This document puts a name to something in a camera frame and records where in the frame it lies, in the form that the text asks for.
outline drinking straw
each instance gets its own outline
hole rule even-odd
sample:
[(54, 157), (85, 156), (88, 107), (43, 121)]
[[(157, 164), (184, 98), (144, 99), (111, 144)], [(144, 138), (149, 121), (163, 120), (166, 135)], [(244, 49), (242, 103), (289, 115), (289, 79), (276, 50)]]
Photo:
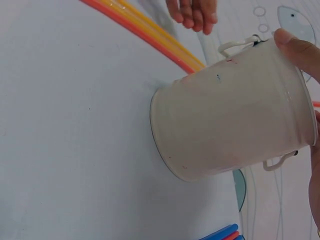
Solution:
[(219, 231), (216, 231), (200, 240), (223, 240), (238, 230), (237, 224), (228, 225)]
[(225, 237), (223, 240), (235, 240), (239, 235), (240, 235), (239, 232), (235, 231), (234, 233), (232, 233), (229, 236)]
[(146, 41), (148, 44), (150, 44), (155, 49), (163, 53), (166, 57), (168, 57), (173, 62), (175, 62), (179, 67), (181, 67), (188, 74), (192, 74), (195, 72), (195, 70), (192, 67), (190, 67), (184, 60), (182, 60), (181, 58), (173, 54), (163, 44), (155, 41), (151, 36), (149, 36), (146, 32), (143, 32), (132, 22), (128, 21), (128, 19), (126, 19), (123, 15), (121, 15), (119, 11), (116, 11), (112, 7), (108, 7), (97, 0), (81, 0), (81, 1), (91, 6), (92, 8), (98, 10), (99, 12), (107, 15), (108, 17), (113, 19), (115, 22), (122, 25), (123, 27), (131, 31), (133, 34), (137, 35), (138, 37)]
[(149, 24), (152, 28), (154, 28), (159, 34), (164, 36), (166, 39), (170, 40), (173, 44), (175, 44), (179, 49), (181, 49), (185, 54), (193, 58), (195, 62), (197, 62), (200, 66), (205, 68), (206, 66), (198, 59), (196, 58), (188, 49), (186, 49), (183, 45), (181, 45), (180, 42), (178, 42), (173, 36), (171, 36), (168, 32), (163, 30), (159, 25), (157, 25), (152, 19), (145, 16), (142, 12), (137, 10), (132, 4), (127, 2), (126, 0), (116, 0), (119, 2), (122, 6), (130, 10), (134, 15), (136, 15), (138, 18), (140, 18), (143, 22)]
[(186, 62), (195, 72), (203, 69), (203, 65), (199, 65), (193, 58), (190, 58), (183, 51), (177, 48), (172, 42), (166, 39), (162, 34), (151, 28), (148, 24), (138, 19), (132, 12), (130, 12), (126, 7), (121, 6), (119, 3), (113, 0), (100, 0), (103, 4), (106, 5), (107, 8), (112, 8), (115, 12), (124, 16), (130, 24), (135, 25), (139, 28), (143, 33), (149, 35), (153, 38), (153, 42), (157, 42), (162, 44), (166, 49), (172, 52), (174, 55), (179, 57), (181, 60)]

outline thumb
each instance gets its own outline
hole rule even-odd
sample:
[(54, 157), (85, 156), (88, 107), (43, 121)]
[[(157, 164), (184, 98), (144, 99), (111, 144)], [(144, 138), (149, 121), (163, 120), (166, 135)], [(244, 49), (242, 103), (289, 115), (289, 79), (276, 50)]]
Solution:
[(299, 69), (320, 82), (320, 49), (308, 41), (299, 40), (284, 29), (274, 33), (280, 51)]

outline circle drawing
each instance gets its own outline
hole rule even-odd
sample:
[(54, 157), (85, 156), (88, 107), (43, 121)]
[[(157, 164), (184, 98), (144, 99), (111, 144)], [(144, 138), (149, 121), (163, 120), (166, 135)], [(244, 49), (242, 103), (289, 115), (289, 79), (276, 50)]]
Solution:
[(267, 33), (269, 31), (269, 26), (262, 23), (262, 24), (260, 24), (258, 26), (258, 30), (259, 30), (260, 33), (265, 34), (265, 33)]
[(257, 17), (263, 17), (266, 15), (267, 10), (263, 6), (256, 6), (253, 9), (253, 14)]

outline red stain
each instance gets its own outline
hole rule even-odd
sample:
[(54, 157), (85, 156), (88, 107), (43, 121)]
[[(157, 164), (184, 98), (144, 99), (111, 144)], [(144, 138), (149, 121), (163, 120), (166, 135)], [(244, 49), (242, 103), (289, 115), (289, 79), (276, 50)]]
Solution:
[(227, 62), (228, 62), (228, 63), (232, 62), (232, 63), (234, 63), (234, 64), (238, 64), (238, 62), (235, 61), (235, 60), (233, 60), (233, 59), (228, 59)]

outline white metal cup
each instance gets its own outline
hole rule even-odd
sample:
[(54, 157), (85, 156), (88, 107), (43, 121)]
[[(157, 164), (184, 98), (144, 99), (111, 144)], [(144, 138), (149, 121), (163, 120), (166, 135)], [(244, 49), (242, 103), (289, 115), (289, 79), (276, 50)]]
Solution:
[[(229, 56), (226, 49), (248, 45)], [(271, 38), (257, 35), (219, 47), (226, 59), (159, 89), (150, 121), (169, 169), (191, 182), (263, 162), (280, 167), (314, 145), (317, 122), (303, 75)], [(282, 156), (268, 166), (266, 160)]]

